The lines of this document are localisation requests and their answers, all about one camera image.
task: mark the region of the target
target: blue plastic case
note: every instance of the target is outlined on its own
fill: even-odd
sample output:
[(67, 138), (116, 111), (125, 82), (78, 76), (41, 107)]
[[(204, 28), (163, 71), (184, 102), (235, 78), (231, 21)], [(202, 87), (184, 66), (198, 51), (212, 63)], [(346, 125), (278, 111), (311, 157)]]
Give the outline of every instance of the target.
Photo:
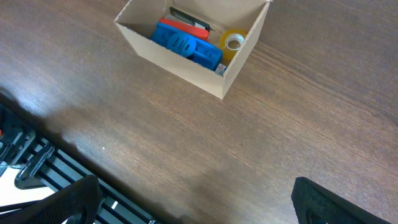
[(215, 46), (161, 22), (150, 39), (212, 71), (223, 58), (223, 52)]

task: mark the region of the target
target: red object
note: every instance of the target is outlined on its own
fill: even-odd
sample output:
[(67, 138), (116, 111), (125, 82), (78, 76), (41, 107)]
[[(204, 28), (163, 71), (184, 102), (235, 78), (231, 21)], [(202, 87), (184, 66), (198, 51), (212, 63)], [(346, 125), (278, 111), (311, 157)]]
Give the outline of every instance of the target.
[(209, 38), (209, 32), (205, 29), (197, 28), (188, 24), (183, 24), (181, 22), (176, 22), (165, 18), (161, 18), (159, 22), (172, 26), (176, 29), (179, 29), (180, 31), (184, 31), (204, 41), (207, 41), (207, 39)]

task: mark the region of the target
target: wooden tabletop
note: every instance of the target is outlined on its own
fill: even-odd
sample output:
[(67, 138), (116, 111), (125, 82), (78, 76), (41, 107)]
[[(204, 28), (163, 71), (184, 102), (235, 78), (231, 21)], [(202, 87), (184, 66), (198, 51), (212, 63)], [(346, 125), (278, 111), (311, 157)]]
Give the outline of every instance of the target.
[(275, 1), (224, 100), (134, 55), (126, 0), (0, 1), (0, 87), (156, 214), (297, 223), (305, 176), (398, 222), (398, 3)]

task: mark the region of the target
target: beige box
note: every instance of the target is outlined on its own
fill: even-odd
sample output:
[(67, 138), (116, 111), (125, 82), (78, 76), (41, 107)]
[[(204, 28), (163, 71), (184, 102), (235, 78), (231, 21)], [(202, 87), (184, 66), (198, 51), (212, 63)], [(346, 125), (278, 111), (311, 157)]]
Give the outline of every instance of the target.
[[(138, 55), (223, 99), (257, 43), (269, 4), (269, 0), (130, 0), (114, 23)], [(215, 30), (209, 43), (215, 46), (228, 29), (248, 32), (224, 77), (150, 40), (170, 6), (208, 23)]]

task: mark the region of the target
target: brown wood surface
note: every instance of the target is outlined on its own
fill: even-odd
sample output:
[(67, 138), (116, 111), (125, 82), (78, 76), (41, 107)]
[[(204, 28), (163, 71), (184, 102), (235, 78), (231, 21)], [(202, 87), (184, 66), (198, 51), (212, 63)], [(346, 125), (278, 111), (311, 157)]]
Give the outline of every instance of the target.
[(398, 223), (396, 1), (273, 2), (223, 101), (134, 55), (125, 3), (0, 1), (2, 91), (171, 219), (297, 223), (306, 176)]

